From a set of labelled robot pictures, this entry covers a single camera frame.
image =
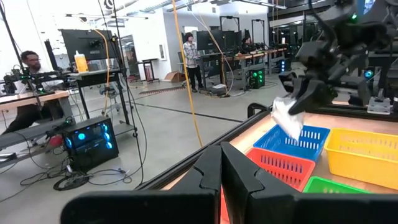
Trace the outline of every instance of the concrete floor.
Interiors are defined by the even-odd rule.
[[[276,96],[286,94],[277,76],[268,77],[268,81],[278,85],[252,90],[237,97],[210,98],[204,94],[194,93],[192,95],[193,102],[195,112],[200,114],[197,116],[197,121],[203,144],[209,143],[244,121],[247,118],[246,109],[250,103],[271,105]],[[179,83],[160,82],[149,84],[147,88],[132,89],[147,134],[148,145],[147,158],[144,164],[144,181],[150,180],[200,148],[190,114],[186,90],[139,96],[142,91],[179,85]],[[230,94],[237,95],[239,93],[231,91]],[[77,101],[77,105],[83,112],[79,96],[72,95],[70,97],[71,104],[74,104],[72,97]],[[91,90],[85,88],[85,98],[88,109],[91,111],[90,116],[99,116],[104,106],[104,96],[99,95],[97,87],[94,86]],[[73,105],[72,109],[76,115],[75,119],[79,121],[77,106]],[[135,111],[133,113],[139,132],[138,140],[141,153],[143,154],[145,149],[144,135],[138,122],[137,113]],[[7,124],[13,120],[15,114],[15,111],[5,113]],[[123,112],[114,112],[113,123],[118,123],[120,119],[124,120]],[[5,126],[1,121],[0,131],[3,132],[4,130]],[[119,157],[96,167],[92,171],[121,168],[133,172],[139,167],[136,139],[132,137],[132,133],[122,134],[117,137],[117,140],[120,151]],[[26,148],[25,143],[9,147],[3,152],[19,151],[23,148]],[[41,166],[51,167],[59,164],[64,157],[65,155],[55,156],[52,153],[47,153],[35,156],[34,160]],[[45,170],[27,159],[18,163],[9,171],[0,174],[0,200],[22,190],[24,187],[21,187],[19,182],[39,172],[45,172]],[[121,175],[105,175],[94,177],[91,181],[103,184],[121,178],[123,178]],[[133,190],[141,180],[141,173],[134,174],[132,176],[133,181],[130,184],[123,182],[107,186],[86,184],[64,192],[53,189],[53,184],[59,179],[38,182],[15,197],[0,203],[0,223],[58,223],[63,206],[73,197],[90,191]]]

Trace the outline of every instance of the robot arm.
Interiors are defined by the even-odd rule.
[[[340,0],[319,16],[323,29],[316,41],[305,42],[297,53],[306,66],[305,76],[293,79],[289,96],[296,102],[290,115],[330,104],[337,97],[341,78],[355,69],[367,67],[371,50],[385,49],[398,28],[398,0],[376,0],[371,10],[357,17],[354,0]]]

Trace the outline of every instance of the white cloth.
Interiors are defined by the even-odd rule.
[[[37,73],[43,73],[43,72],[49,72],[41,68]],[[54,80],[54,81],[49,81],[49,82],[43,82],[43,87],[45,90],[50,90],[52,86],[56,86],[58,84],[63,83],[62,80]],[[22,81],[17,81],[15,82],[15,86],[17,87],[16,93],[21,94],[26,92],[25,84],[22,83]]]

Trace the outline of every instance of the robot workstation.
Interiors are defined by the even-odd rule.
[[[363,16],[353,0],[319,14],[308,5],[323,32],[296,55],[305,75],[280,75],[287,96],[252,103],[246,121],[138,190],[75,198],[61,222],[134,212],[146,223],[398,223],[398,1],[376,0]],[[353,72],[385,50],[388,72],[370,91],[373,77]],[[336,101],[347,89],[358,94]]]

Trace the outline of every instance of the blue led light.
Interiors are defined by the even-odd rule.
[[[83,134],[83,133],[80,133],[77,137],[78,137],[80,140],[86,139],[86,135]]]
[[[104,134],[104,138],[105,138],[105,140],[107,140],[107,141],[109,141],[109,140],[111,139],[111,137],[109,136],[108,133],[105,133],[105,134]]]
[[[365,78],[372,78],[373,77],[373,72],[371,70],[367,70],[364,72]]]
[[[67,142],[67,147],[72,147],[72,142],[69,138],[67,138],[66,142]]]

